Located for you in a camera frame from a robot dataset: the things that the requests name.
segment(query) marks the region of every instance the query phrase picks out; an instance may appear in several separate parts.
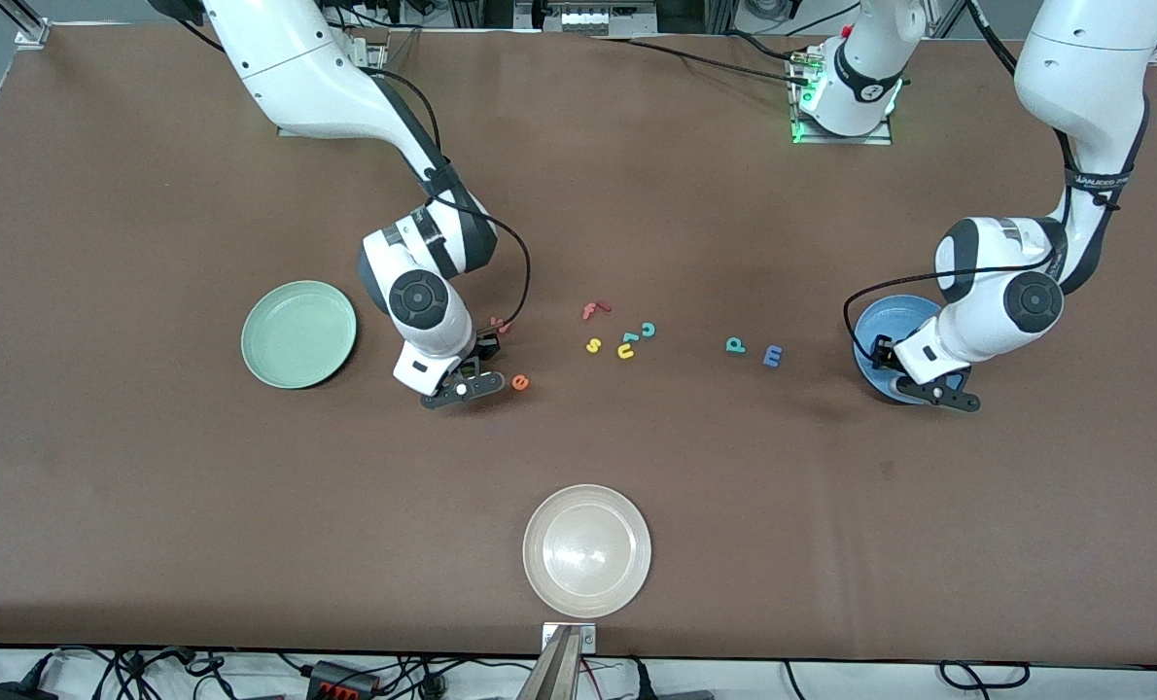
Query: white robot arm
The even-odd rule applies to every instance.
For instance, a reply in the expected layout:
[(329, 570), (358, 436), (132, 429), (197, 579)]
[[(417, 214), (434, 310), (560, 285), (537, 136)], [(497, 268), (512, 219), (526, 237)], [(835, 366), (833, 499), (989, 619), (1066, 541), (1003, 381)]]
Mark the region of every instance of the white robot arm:
[(871, 132), (902, 88), (926, 27), (922, 0), (863, 0), (849, 31), (819, 45), (823, 75), (799, 110), (840, 137)]
[[(886, 5), (904, 16), (913, 0)], [(876, 14), (864, 12), (850, 37), (869, 16)], [(898, 65), (901, 31), (878, 31), (893, 57), (886, 66)], [(1157, 0), (1045, 0), (1015, 68), (1015, 93), (1032, 116), (1075, 145), (1062, 198), (1048, 216), (971, 216), (946, 231), (935, 252), (946, 305), (907, 338), (878, 338), (874, 363), (907, 375), (896, 390), (974, 410), (978, 403), (953, 391), (952, 380), (961, 373), (961, 385), (972, 363), (1027, 345), (1057, 323), (1064, 294), (1076, 292), (1098, 265), (1106, 224), (1133, 171), (1148, 123), (1144, 71), (1156, 45)], [(849, 89), (831, 88), (833, 95)], [(839, 101), (831, 103), (840, 113)], [(855, 116), (838, 123), (872, 128), (885, 115), (853, 103), (847, 112)], [(833, 124), (832, 115), (825, 116)], [(821, 113), (816, 117), (825, 125)]]
[[(425, 398), (435, 396), (476, 349), (471, 315), (448, 280), (493, 256), (495, 228), (472, 214), (485, 208), (395, 89), (353, 65), (314, 0), (204, 5), (242, 84), (273, 124), (297, 137), (388, 141), (427, 193), (423, 207), (366, 236), (358, 274), (405, 339), (392, 376)], [(455, 399), (500, 386), (503, 380), (489, 373), (459, 382)]]

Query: brown tablecloth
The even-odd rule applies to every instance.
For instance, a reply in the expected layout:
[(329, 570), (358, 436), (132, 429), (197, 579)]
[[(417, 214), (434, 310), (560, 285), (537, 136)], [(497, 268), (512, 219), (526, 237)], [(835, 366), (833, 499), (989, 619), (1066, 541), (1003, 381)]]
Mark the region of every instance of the brown tablecloth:
[[(975, 415), (878, 399), (840, 307), (928, 271), (958, 218), (1056, 202), (1053, 137), (983, 45), (921, 45), (892, 147), (791, 145), (779, 83), (582, 37), (428, 34), (401, 69), (530, 243), (495, 362), (525, 392), (427, 412), (392, 380), (400, 340), (355, 272), (362, 235), (422, 200), (391, 147), (277, 137), (179, 28), (59, 27), (15, 59), (1, 642), (530, 653), (560, 616), (522, 531), (596, 482), (654, 538), (605, 655), (1157, 663), (1157, 68), (1098, 275), (975, 368)], [(485, 319), (521, 274), (507, 236), (455, 281)], [(325, 385), (279, 391), (241, 324), (295, 279), (342, 289), (360, 338)], [(595, 297), (613, 314), (583, 323)], [(642, 322), (657, 336), (619, 360)]]

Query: plate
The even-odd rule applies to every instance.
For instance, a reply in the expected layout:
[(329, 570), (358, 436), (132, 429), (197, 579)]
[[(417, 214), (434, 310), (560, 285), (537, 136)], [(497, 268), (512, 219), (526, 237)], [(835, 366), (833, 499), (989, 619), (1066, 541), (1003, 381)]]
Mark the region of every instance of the plate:
[(627, 496), (578, 484), (547, 496), (522, 537), (526, 580), (553, 611), (592, 619), (635, 598), (649, 576), (653, 539)]
[[(860, 341), (863, 349), (871, 353), (874, 341), (878, 336), (886, 336), (891, 340), (898, 341), (907, 338), (918, 327), (923, 325), (929, 316), (937, 314), (941, 309), (937, 304), (913, 294), (894, 294), (882, 296), (868, 304), (868, 309), (860, 314), (860, 319), (855, 322), (855, 340)], [(904, 376), (902, 373), (889, 370), (889, 368), (872, 368), (872, 360), (864, 358), (858, 347), (854, 345), (850, 349), (855, 353), (855, 363), (858, 364), (863, 378), (868, 384), (876, 386), (877, 391), (904, 404), (923, 404), (915, 396), (904, 396), (893, 389), (894, 381)]]
[(241, 359), (264, 384), (302, 389), (332, 376), (353, 349), (358, 322), (330, 283), (290, 282), (259, 299), (241, 327)]

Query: cable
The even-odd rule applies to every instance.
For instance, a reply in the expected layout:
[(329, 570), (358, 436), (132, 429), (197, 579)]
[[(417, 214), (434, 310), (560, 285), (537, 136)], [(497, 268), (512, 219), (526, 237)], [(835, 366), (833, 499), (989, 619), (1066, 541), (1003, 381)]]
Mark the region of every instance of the cable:
[(215, 679), (215, 684), (220, 686), (220, 691), (228, 697), (228, 700), (239, 700), (239, 698), (233, 692), (233, 685), (227, 680), (223, 680), (222, 675), (220, 675), (220, 666), (213, 666), (211, 669), (211, 677)]
[(35, 665), (32, 665), (30, 670), (28, 670), (27, 675), (24, 675), (24, 677), (17, 684), (17, 687), (20, 687), (22, 691), (25, 691), (28, 694), (32, 694), (34, 691), (37, 691), (38, 685), (42, 684), (42, 673), (44, 673), (44, 671), (46, 670), (46, 662), (50, 661), (51, 657), (54, 655), (56, 655), (54, 651), (49, 651), (46, 653), (46, 656), (42, 657), (42, 660), (37, 660), (35, 662)]
[[(493, 668), (493, 669), (500, 668), (500, 666), (514, 666), (516, 669), (524, 670), (524, 672), (531, 672), (531, 670), (535, 669), (535, 666), (529, 666), (526, 664), (519, 664), (519, 663), (517, 663), (517, 661), (482, 661), (482, 660), (477, 660), (477, 657), (472, 657), (472, 656), (469, 656), (469, 657), (466, 657), (466, 656), (462, 656), (462, 657), (459, 657), (459, 656), (444, 656), (444, 657), (435, 657), (432, 661), (436, 661), (436, 663), (441, 663), (441, 661), (458, 661), (458, 660), (467, 661), (467, 663), (472, 663), (472, 664), (480, 665), (480, 666), (488, 666), (488, 668)], [(611, 669), (613, 666), (599, 666), (599, 668)]]
[(211, 677), (209, 675), (205, 675), (205, 677), (198, 679), (198, 683), (193, 684), (193, 698), (192, 698), (192, 700), (198, 700), (198, 691), (199, 691), (199, 688), (202, 687), (204, 683), (209, 681), (209, 680), (215, 680), (215, 677)]
[(504, 234), (513, 236), (514, 241), (517, 243), (517, 246), (522, 249), (522, 263), (524, 263), (524, 266), (526, 267), (525, 273), (522, 274), (522, 296), (517, 299), (517, 307), (514, 308), (514, 312), (511, 315), (504, 316), (504, 319), (502, 320), (502, 323), (498, 325), (498, 327), (508, 325), (508, 323), (517, 318), (517, 315), (522, 314), (522, 307), (526, 305), (526, 294), (528, 292), (530, 292), (531, 288), (531, 252), (528, 251), (526, 243), (522, 240), (522, 236), (518, 235), (516, 230), (509, 228), (506, 222), (500, 221), (500, 219), (498, 219), (496, 216), (492, 216), (491, 214), (485, 214), (479, 209), (469, 209), (466, 207), (462, 207), (462, 205), (449, 202), (445, 199), (433, 198), (430, 200), (432, 202), (444, 204), (445, 207), (449, 207), (450, 209), (457, 209), (458, 212), (471, 214), (471, 216), (479, 216), (484, 219), (486, 222), (489, 222), (491, 224), (499, 227), (501, 230), (504, 231)]
[(90, 694), (90, 700), (102, 700), (103, 698), (103, 684), (108, 681), (109, 675), (112, 675), (112, 666), (116, 665), (115, 657), (108, 660), (108, 665), (103, 668), (103, 675), (100, 676), (100, 683), (95, 686), (95, 692)]
[(206, 45), (209, 45), (209, 46), (211, 46), (211, 49), (215, 49), (215, 50), (216, 50), (218, 52), (220, 52), (220, 53), (227, 53), (227, 52), (226, 52), (226, 51), (223, 50), (223, 45), (220, 45), (220, 44), (218, 43), (218, 40), (213, 40), (213, 39), (211, 39), (211, 37), (209, 37), (208, 35), (205, 35), (205, 34), (202, 34), (201, 31), (199, 31), (199, 30), (198, 30), (197, 28), (194, 28), (194, 27), (193, 27), (193, 25), (192, 25), (191, 23), (189, 23), (189, 22), (187, 22), (186, 20), (177, 20), (177, 23), (179, 23), (179, 25), (182, 25), (183, 28), (186, 28), (186, 31), (187, 31), (187, 32), (191, 32), (191, 34), (192, 34), (193, 36), (197, 36), (197, 37), (199, 37), (199, 38), (200, 38), (200, 39), (202, 40), (202, 43), (205, 43)]
[(386, 79), (389, 79), (389, 80), (395, 80), (395, 81), (397, 81), (397, 82), (399, 82), (401, 84), (405, 84), (405, 87), (408, 88), (410, 91), (413, 93), (414, 96), (418, 97), (419, 101), (423, 103), (423, 110), (427, 110), (428, 119), (432, 120), (432, 141), (435, 142), (435, 149), (436, 150), (442, 150), (442, 148), (441, 148), (441, 125), (436, 123), (435, 110), (433, 110), (433, 108), (432, 108), (432, 101), (427, 98), (427, 95), (423, 95), (423, 91), (421, 89), (419, 89), (417, 84), (414, 84), (413, 82), (411, 82), (408, 80), (405, 80), (404, 76), (395, 74), (395, 72), (385, 71), (383, 68), (369, 68), (369, 67), (368, 68), (362, 68), (362, 71), (367, 75), (371, 75), (371, 76), (383, 75), (383, 76), (386, 76)]
[[(356, 13), (354, 9), (349, 9), (349, 14), (353, 14), (353, 16), (355, 16), (358, 19), (361, 19), (361, 20), (366, 20), (366, 21), (369, 21), (369, 22), (373, 22), (373, 23), (378, 23), (378, 25), (383, 25), (383, 27), (392, 27), (392, 28), (422, 28), (420, 25), (388, 25), (386, 23), (384, 23), (384, 22), (382, 22), (379, 20), (374, 20), (374, 19), (367, 17), (367, 16), (360, 14), (360, 13)], [(186, 27), (187, 30), (191, 30), (191, 32), (193, 35), (200, 37), (200, 39), (202, 39), (202, 40), (206, 40), (206, 43), (213, 45), (215, 49), (219, 49), (220, 52), (223, 52), (222, 45), (213, 43), (213, 40), (208, 39), (208, 37), (206, 37), (204, 34), (201, 34), (200, 31), (198, 31), (196, 28), (192, 28), (191, 25), (187, 25), (187, 23), (185, 23), (185, 22), (180, 22), (180, 23), (182, 23), (183, 27)], [(722, 66), (722, 67), (729, 67), (729, 68), (731, 68), (731, 71), (752, 72), (753, 74), (758, 74), (758, 75), (762, 75), (762, 76), (773, 76), (773, 79), (784, 80), (784, 81), (788, 81), (788, 82), (793, 81), (793, 80), (796, 80), (796, 79), (789, 79), (788, 76), (778, 76), (778, 75), (768, 74), (768, 72), (752, 71), (752, 68), (744, 68), (744, 67), (739, 67), (739, 66), (732, 66), (732, 65), (729, 65), (729, 64), (722, 64), (720, 61), (713, 61), (713, 59), (710, 59), (710, 58), (692, 57), (690, 53), (673, 52), (672, 49), (664, 49), (664, 47), (662, 47), (662, 45), (650, 45), (650, 44), (636, 44), (636, 45), (644, 45), (644, 47), (647, 47), (647, 49), (655, 49), (658, 52), (677, 53), (680, 57), (694, 58), (698, 61), (702, 61), (702, 62), (707, 62), (707, 64), (713, 64), (713, 65), (717, 65), (717, 66)], [(435, 149), (436, 150), (442, 150), (442, 148), (441, 148), (441, 125), (440, 125), (440, 120), (436, 119), (435, 110), (433, 110), (433, 108), (432, 108), (432, 101), (427, 98), (427, 95), (425, 95), (423, 91), (421, 89), (419, 89), (417, 84), (414, 84), (410, 80), (406, 80), (405, 76), (400, 76), (400, 75), (395, 74), (395, 72), (385, 71), (383, 68), (362, 68), (362, 71), (366, 72), (367, 75), (386, 76), (386, 79), (389, 79), (389, 80), (393, 80), (393, 81), (397, 81), (397, 82), (399, 82), (401, 84), (405, 84), (405, 87), (408, 88), (410, 91), (413, 93), (414, 96), (418, 97), (419, 101), (423, 103), (423, 110), (427, 110), (428, 120), (430, 120), (430, 123), (432, 123), (432, 141), (435, 141)], [(507, 316), (507, 318), (504, 318), (502, 320), (502, 323), (500, 323), (500, 326), (507, 325), (508, 323), (513, 322), (513, 319), (516, 319), (517, 315), (519, 315), (521, 311), (522, 311), (522, 307), (524, 307), (526, 304), (526, 293), (531, 288), (531, 253), (528, 251), (526, 243), (522, 240), (522, 236), (518, 235), (516, 230), (513, 230), (509, 226), (504, 224), (504, 222), (500, 221), (500, 219), (491, 216), (491, 214), (485, 214), (484, 212), (480, 212), (478, 209), (467, 209), (466, 207), (462, 207), (462, 205), (458, 205), (458, 204), (455, 204), (455, 202), (449, 202), (445, 199), (432, 198), (432, 199), (429, 199), (429, 202), (444, 204), (444, 205), (447, 205), (447, 207), (457, 209), (458, 212), (464, 212), (464, 213), (471, 214), (471, 216), (479, 216), (479, 218), (484, 219), (486, 222), (489, 222), (493, 226), (498, 226), (499, 228), (502, 228), (502, 230), (504, 231), (504, 234), (511, 235), (513, 238), (514, 238), (514, 241), (517, 242), (517, 245), (519, 245), (519, 248), (522, 249), (522, 258), (526, 263), (525, 279), (522, 280), (522, 297), (517, 301), (517, 307), (514, 309), (514, 312), (511, 315)], [(215, 666), (213, 669), (214, 672), (219, 673), (218, 669), (219, 669), (219, 666)], [(223, 681), (219, 681), (219, 683), (220, 683), (220, 687), (223, 688), (224, 694), (227, 694), (228, 697), (230, 697), (230, 699), (236, 700), (235, 697), (233, 697), (231, 688), (228, 687), (228, 684), (223, 683)]]
[(302, 665), (295, 664), (293, 661), (289, 661), (288, 656), (281, 655), (280, 651), (277, 651), (277, 656), (280, 656), (280, 661), (285, 661), (286, 664), (289, 664), (289, 668), (294, 669), (295, 672), (302, 672)]
[(605, 700), (605, 694), (604, 694), (604, 692), (599, 691), (599, 684), (596, 683), (596, 673), (591, 672), (591, 665), (588, 664), (588, 660), (583, 660), (582, 657), (580, 657), (578, 661), (582, 662), (582, 670), (583, 670), (583, 672), (587, 672), (588, 673), (588, 678), (591, 679), (591, 686), (592, 686), (594, 691), (596, 691), (596, 700)]
[(643, 44), (640, 43), (640, 40), (634, 40), (634, 39), (613, 39), (613, 40), (622, 40), (622, 43), (629, 45), (641, 45), (643, 49), (654, 50), (654, 52), (669, 53), (672, 54), (672, 57), (686, 58), (690, 59), (691, 61), (708, 64), (708, 66), (716, 66), (717, 68), (725, 68), (725, 71), (735, 71), (739, 72), (740, 74), (747, 74), (753, 76), (766, 76), (766, 79), (778, 80), (782, 82), (790, 82), (795, 84), (808, 84), (808, 81), (801, 79), (801, 76), (784, 76), (784, 75), (771, 74), (768, 71), (757, 71), (756, 68), (749, 68), (746, 66), (738, 66), (734, 64), (727, 64), (724, 61), (716, 61), (716, 59), (714, 58), (698, 57), (695, 53), (678, 52), (677, 49), (668, 49), (665, 45)]
[[(854, 5), (850, 5), (850, 6), (847, 6), (847, 8), (840, 9), (837, 13), (832, 13), (830, 15), (825, 15), (821, 19), (818, 19), (818, 20), (815, 20), (815, 21), (810, 21), (809, 23), (805, 23), (804, 27), (793, 28), (793, 30), (787, 31), (787, 34), (783, 34), (782, 36), (794, 36), (794, 35), (797, 35), (797, 34), (799, 34), (802, 31), (806, 31), (806, 30), (809, 30), (809, 28), (813, 28), (813, 27), (818, 25), (821, 22), (828, 22), (828, 20), (832, 20), (833, 17), (840, 17), (840, 16), (845, 15), (846, 13), (849, 13), (852, 9), (858, 8), (858, 6), (860, 6), (860, 3), (854, 3)], [(752, 32), (752, 34), (756, 34), (756, 35), (768, 34), (769, 31), (775, 30), (775, 28), (779, 28), (779, 27), (783, 25), (783, 23), (787, 23), (788, 21), (790, 21), (790, 20), (789, 19), (783, 19), (779, 23), (775, 23), (775, 25), (773, 25), (773, 27), (761, 28), (761, 30)]]
[(146, 679), (146, 675), (147, 669), (152, 664), (155, 664), (157, 661), (170, 660), (170, 657), (174, 657), (174, 653), (167, 650), (152, 656), (150, 660), (146, 660), (140, 651), (131, 651), (128, 655), (125, 655), (124, 651), (117, 653), (112, 657), (117, 661), (112, 669), (116, 670), (117, 683), (120, 683), (120, 688), (116, 695), (117, 700), (121, 697), (128, 697), (130, 699), (133, 697), (130, 691), (131, 684), (138, 688), (138, 700), (162, 700), (160, 692)]
[(401, 681), (404, 680), (410, 681), (410, 684), (406, 687), (413, 688), (414, 679), (411, 678), (411, 675), (417, 672), (419, 669), (423, 669), (423, 675), (426, 675), (427, 661), (419, 660), (419, 662), (414, 664), (413, 668), (410, 666), (410, 663), (411, 663), (410, 656), (406, 656), (405, 658), (401, 656), (397, 657), (397, 668), (398, 668), (397, 678), (392, 679), (391, 684), (388, 684), (386, 686), (379, 688), (378, 692), (381, 695), (386, 695), (389, 694), (389, 692), (397, 691), (397, 686), (400, 685)]
[[(462, 664), (466, 664), (466, 660), (455, 661), (454, 663), (449, 664), (448, 666), (444, 666), (441, 670), (437, 670), (437, 672), (432, 672), (432, 673), (427, 673), (427, 675), (428, 675), (428, 677), (440, 677), (440, 675), (444, 675), (447, 672), (450, 672), (450, 670), (454, 670), (455, 668), (458, 668)], [(420, 686), (420, 685), (423, 685), (422, 680), (420, 680), (418, 683), (411, 683), (411, 686), (406, 687), (405, 691), (398, 691), (396, 695), (389, 695), (386, 698), (386, 700), (398, 700), (400, 697), (410, 695), (411, 692), (414, 692), (414, 690), (418, 688), (418, 686)]]
[(653, 677), (649, 677), (649, 669), (643, 665), (640, 657), (631, 656), (631, 660), (635, 662), (635, 669), (640, 673), (640, 694), (638, 694), (636, 700), (657, 700), (653, 687)]
[[(946, 672), (948, 665), (964, 669), (968, 673), (968, 677), (971, 677), (971, 680), (975, 683), (959, 683), (952, 679)], [(982, 700), (989, 700), (989, 691), (1012, 691), (1015, 687), (1027, 683), (1027, 679), (1032, 676), (1032, 669), (1027, 664), (1010, 664), (1010, 666), (1022, 669), (1024, 675), (1009, 683), (986, 683), (965, 661), (943, 661), (941, 664), (937, 664), (938, 672), (942, 673), (942, 680), (946, 681), (946, 685), (957, 688), (957, 691), (980, 691)]]
[(872, 287), (863, 288), (862, 290), (855, 292), (855, 294), (847, 296), (846, 302), (842, 304), (842, 319), (846, 323), (846, 333), (850, 336), (850, 342), (854, 342), (855, 348), (860, 351), (860, 354), (864, 355), (868, 360), (872, 360), (872, 355), (863, 349), (863, 345), (860, 344), (858, 338), (855, 338), (855, 327), (850, 324), (850, 304), (862, 297), (874, 292), (878, 292), (886, 287), (898, 287), (900, 283), (912, 283), (912, 282), (924, 282), (926, 279), (938, 279), (943, 277), (957, 277), (957, 275), (977, 275), (980, 273), (1023, 273), (1023, 271), (1033, 271), (1041, 265), (1048, 265), (1054, 260), (1055, 251), (1051, 249), (1049, 256), (1039, 263), (1029, 263), (1029, 265), (1005, 265), (995, 267), (966, 267), (961, 271), (944, 271), (944, 273), (927, 273), (920, 275), (908, 275), (898, 279), (891, 279), (890, 282), (874, 283)]
[(725, 36), (738, 36), (739, 39), (745, 39), (747, 44), (751, 44), (752, 47), (756, 47), (757, 52), (761, 52), (769, 58), (778, 58), (779, 61), (788, 61), (790, 59), (790, 53), (774, 52), (774, 50), (769, 49), (767, 45), (760, 44), (760, 39), (757, 39), (756, 36), (752, 36), (746, 31), (739, 30), (739, 28), (731, 28), (731, 30), (725, 32)]
[(799, 681), (795, 680), (795, 670), (790, 668), (790, 660), (782, 660), (782, 664), (787, 666), (787, 678), (790, 680), (791, 691), (795, 691), (795, 697), (799, 700), (806, 700), (804, 691), (799, 691)]
[(971, 21), (975, 22), (975, 28), (983, 36), (983, 40), (993, 49), (993, 54), (997, 57), (997, 61), (1002, 62), (1002, 67), (1007, 68), (1010, 75), (1015, 75), (1015, 66), (1018, 65), (1017, 59), (1010, 53), (1007, 45), (997, 38), (997, 35), (993, 32), (993, 27), (989, 27), (989, 20), (983, 17), (983, 9), (980, 9), (980, 3), (978, 0), (965, 0), (968, 14), (971, 14)]

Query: metal frame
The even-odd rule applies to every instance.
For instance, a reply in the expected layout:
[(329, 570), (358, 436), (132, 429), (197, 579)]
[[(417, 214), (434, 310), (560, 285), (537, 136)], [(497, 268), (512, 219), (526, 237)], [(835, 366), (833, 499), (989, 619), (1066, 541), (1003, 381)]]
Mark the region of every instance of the metal frame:
[(964, 8), (965, 0), (928, 0), (924, 14), (929, 17), (929, 37), (945, 39), (955, 30)]
[(596, 653), (596, 625), (545, 624), (544, 651), (517, 692), (517, 700), (574, 700), (578, 661)]
[(51, 31), (51, 23), (46, 17), (36, 13), (27, 0), (0, 0), (0, 12), (17, 25), (17, 36), (14, 39), (17, 49), (42, 49), (46, 35)]

